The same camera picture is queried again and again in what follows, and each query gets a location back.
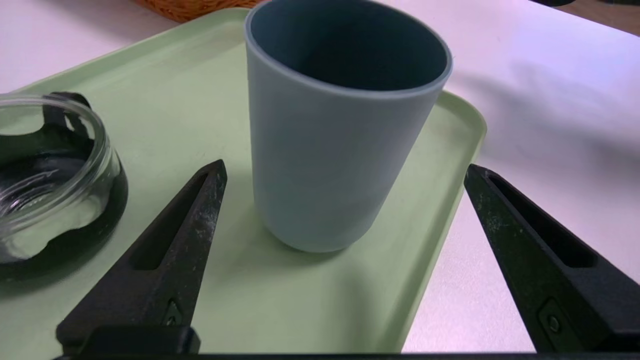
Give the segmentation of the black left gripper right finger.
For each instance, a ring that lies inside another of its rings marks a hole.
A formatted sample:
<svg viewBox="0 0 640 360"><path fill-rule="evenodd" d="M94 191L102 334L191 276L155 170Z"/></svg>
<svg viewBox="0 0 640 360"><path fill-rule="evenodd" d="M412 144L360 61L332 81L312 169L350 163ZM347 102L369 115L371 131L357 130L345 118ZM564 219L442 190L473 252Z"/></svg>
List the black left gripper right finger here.
<svg viewBox="0 0 640 360"><path fill-rule="evenodd" d="M464 187L538 353L638 353L638 283L498 173Z"/></svg>

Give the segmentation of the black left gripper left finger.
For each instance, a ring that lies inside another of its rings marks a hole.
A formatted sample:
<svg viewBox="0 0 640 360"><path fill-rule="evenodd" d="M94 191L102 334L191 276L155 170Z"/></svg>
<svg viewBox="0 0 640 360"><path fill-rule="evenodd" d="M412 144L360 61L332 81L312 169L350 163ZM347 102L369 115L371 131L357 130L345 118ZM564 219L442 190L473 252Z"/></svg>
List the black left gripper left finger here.
<svg viewBox="0 0 640 360"><path fill-rule="evenodd" d="M57 326L65 356L197 354L195 306L227 185L201 167Z"/></svg>

